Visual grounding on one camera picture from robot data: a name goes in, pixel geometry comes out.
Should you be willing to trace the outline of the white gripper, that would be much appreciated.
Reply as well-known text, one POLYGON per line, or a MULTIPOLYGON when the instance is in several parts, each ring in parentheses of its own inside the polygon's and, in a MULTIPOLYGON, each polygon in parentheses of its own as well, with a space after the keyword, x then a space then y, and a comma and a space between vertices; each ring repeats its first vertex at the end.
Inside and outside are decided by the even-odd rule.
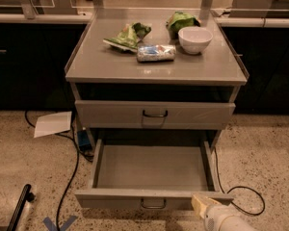
POLYGON ((228 206, 205 195, 192 195, 192 207, 197 218, 204 218, 206 231, 256 231, 228 206))

